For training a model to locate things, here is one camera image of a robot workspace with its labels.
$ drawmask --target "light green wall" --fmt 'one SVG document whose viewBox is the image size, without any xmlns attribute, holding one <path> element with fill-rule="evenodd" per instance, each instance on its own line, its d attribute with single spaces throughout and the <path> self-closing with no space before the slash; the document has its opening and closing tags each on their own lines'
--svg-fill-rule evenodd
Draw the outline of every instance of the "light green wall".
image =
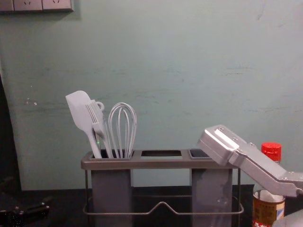
<svg viewBox="0 0 303 227">
<path fill-rule="evenodd" d="M 223 123 L 281 142 L 282 164 L 303 171 L 302 24 L 302 0 L 76 0 L 70 14 L 0 16 L 22 188 L 84 186 L 89 144 L 65 101 L 76 90 L 131 104 L 135 148 L 189 148 Z M 153 174 L 135 184 L 189 182 Z"/>
</svg>

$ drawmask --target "red cap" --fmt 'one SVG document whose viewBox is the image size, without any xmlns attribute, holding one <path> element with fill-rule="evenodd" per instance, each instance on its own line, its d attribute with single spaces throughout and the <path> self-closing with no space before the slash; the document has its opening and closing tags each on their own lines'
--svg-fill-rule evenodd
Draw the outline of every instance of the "red cap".
<svg viewBox="0 0 303 227">
<path fill-rule="evenodd" d="M 282 145 L 274 142 L 262 143 L 261 151 L 266 154 L 267 157 L 271 158 L 275 162 L 281 161 L 281 148 Z"/>
</svg>

